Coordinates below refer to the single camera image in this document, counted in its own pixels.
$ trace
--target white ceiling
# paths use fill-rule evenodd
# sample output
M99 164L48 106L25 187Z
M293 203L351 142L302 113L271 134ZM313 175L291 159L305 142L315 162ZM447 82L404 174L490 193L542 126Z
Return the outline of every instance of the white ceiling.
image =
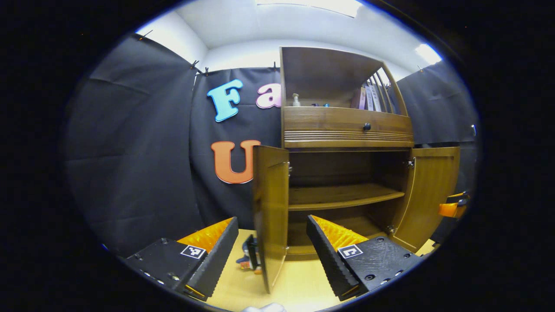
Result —
M374 54L413 72L428 63L415 52L422 40L386 13L362 6L356 18L255 0L197 0L175 10L209 49L265 39L338 44Z

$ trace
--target blue letter f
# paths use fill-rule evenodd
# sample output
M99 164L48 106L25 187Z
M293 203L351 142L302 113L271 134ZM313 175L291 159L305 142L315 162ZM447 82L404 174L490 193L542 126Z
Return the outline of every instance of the blue letter f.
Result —
M234 79L228 83L222 84L221 86L214 88L206 94L212 98L214 105L216 106L216 122L221 122L229 117L235 116L239 112L239 108L231 107L230 101L233 103L239 103L239 92L237 88L242 88L243 82L239 79Z

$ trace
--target open cabinet door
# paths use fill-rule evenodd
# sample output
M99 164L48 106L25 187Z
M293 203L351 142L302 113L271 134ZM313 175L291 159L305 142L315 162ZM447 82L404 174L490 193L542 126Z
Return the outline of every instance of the open cabinet door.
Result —
M440 204L455 191L459 157L460 147L412 149L403 209L393 219L395 243L415 253L432 236L443 218Z
M266 291L271 292L285 260L289 203L289 152L253 147L254 228Z

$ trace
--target bottle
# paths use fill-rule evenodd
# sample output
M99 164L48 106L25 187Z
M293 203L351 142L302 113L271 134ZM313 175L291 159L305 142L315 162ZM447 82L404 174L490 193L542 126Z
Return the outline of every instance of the bottle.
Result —
M301 106L301 103L299 102L299 95L296 93L293 93L293 106Z

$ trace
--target floor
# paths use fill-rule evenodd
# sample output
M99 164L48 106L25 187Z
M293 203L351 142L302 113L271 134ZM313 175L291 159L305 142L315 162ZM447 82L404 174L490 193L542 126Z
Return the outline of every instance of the floor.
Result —
M214 294L208 298L207 304L241 312L247 306L262 308L270 303L279 303L287 312L311 312L348 301L339 301L333 294L319 260L286 259L272 294L267 294L262 275L256 275L252 270L241 270L235 263L244 255L242 243L254 233L252 230L239 230ZM417 255L432 251L432 245L433 241L429 240Z

